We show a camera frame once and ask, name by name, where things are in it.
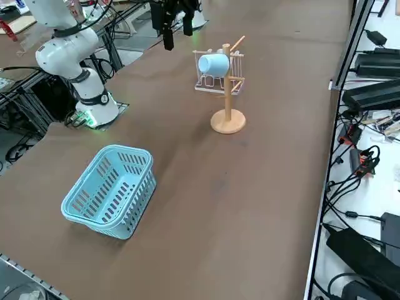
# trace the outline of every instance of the wooden mug stand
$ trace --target wooden mug stand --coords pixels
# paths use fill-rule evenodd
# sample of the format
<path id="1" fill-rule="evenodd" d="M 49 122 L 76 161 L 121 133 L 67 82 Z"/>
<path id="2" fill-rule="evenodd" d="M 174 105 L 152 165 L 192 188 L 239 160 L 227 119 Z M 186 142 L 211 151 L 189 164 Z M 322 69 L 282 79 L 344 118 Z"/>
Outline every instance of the wooden mug stand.
<path id="1" fill-rule="evenodd" d="M 224 76 L 225 109 L 216 112 L 211 118 L 211 127 L 222 134 L 236 133 L 246 125 L 244 114 L 236 109 L 232 109 L 232 93 L 243 83 L 244 78 L 231 76 L 232 66 L 230 63 L 230 57 L 235 55 L 233 54 L 234 50 L 243 40 L 244 36 L 242 36 L 233 47 L 231 47 L 230 44 L 222 45 L 223 53 L 229 58 L 229 70 Z M 231 80 L 238 81 L 234 87 L 232 87 Z"/>

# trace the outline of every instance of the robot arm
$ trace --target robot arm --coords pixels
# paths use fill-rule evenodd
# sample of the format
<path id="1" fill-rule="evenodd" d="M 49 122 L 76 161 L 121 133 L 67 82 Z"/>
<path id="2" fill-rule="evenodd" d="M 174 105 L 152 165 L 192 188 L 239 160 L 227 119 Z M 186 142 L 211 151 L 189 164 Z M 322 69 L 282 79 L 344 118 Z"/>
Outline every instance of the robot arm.
<path id="1" fill-rule="evenodd" d="M 96 50 L 99 42 L 97 34 L 90 26 L 81 27 L 82 24 L 73 18 L 63 0 L 25 0 L 25 3 L 38 23 L 56 30 L 55 38 L 36 51 L 40 67 L 50 74 L 66 78 L 74 86 L 81 98 L 76 104 L 76 111 L 87 116 L 87 126 L 94 128 L 114 120 L 118 116 L 118 106 L 102 84 L 99 74 L 79 64 Z M 112 3 L 113 0 L 110 0 L 102 16 Z M 162 11 L 159 30 L 164 35 L 164 46 L 171 50 L 174 47 L 171 24 L 178 9 L 185 12 L 184 34 L 190 36 L 194 12 L 200 11 L 200 3 L 199 0 L 162 0 L 156 5 Z"/>
<path id="2" fill-rule="evenodd" d="M 66 31 L 78 25 L 63 0 L 25 0 L 36 21 Z M 55 37 L 36 51 L 36 60 L 46 72 L 66 78 L 81 100 L 77 112 L 88 117 L 89 127 L 96 127 L 114 120 L 118 106 L 105 89 L 99 74 L 80 62 L 97 48 L 99 38 L 90 27 L 64 37 Z"/>

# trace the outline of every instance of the light blue cup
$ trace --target light blue cup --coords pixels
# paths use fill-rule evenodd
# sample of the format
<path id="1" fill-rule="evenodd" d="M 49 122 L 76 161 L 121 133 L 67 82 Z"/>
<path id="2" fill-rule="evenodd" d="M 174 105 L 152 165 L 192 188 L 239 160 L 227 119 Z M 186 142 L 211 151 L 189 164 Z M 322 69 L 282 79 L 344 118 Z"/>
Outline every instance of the light blue cup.
<path id="1" fill-rule="evenodd" d="M 225 54 L 205 54 L 199 58 L 200 72 L 214 77 L 224 77 L 229 70 L 229 58 Z"/>

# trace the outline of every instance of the brown table surface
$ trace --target brown table surface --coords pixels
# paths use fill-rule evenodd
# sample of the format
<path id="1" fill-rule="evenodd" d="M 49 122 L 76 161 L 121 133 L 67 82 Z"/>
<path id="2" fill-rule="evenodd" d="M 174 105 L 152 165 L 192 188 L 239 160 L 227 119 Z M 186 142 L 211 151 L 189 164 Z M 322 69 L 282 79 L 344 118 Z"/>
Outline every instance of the brown table surface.
<path id="1" fill-rule="evenodd" d="M 107 87 L 129 109 L 106 132 L 53 124 L 0 180 L 0 251 L 71 299 L 301 299 L 334 110 L 328 82 L 348 0 L 208 0 L 211 20 L 157 45 Z M 193 49 L 246 35 L 247 117 L 223 136 L 223 100 L 194 90 Z M 157 189 L 121 241 L 64 219 L 91 159 L 117 143 L 154 157 Z"/>

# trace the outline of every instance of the blue plastic basket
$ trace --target blue plastic basket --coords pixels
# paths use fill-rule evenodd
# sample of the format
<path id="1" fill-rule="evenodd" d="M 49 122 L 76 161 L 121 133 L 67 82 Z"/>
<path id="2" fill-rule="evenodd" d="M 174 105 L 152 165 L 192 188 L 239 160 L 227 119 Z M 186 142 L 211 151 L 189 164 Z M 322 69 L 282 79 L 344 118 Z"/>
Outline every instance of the blue plastic basket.
<path id="1" fill-rule="evenodd" d="M 146 150 L 102 148 L 61 204 L 64 217 L 118 239 L 132 236 L 156 188 Z"/>

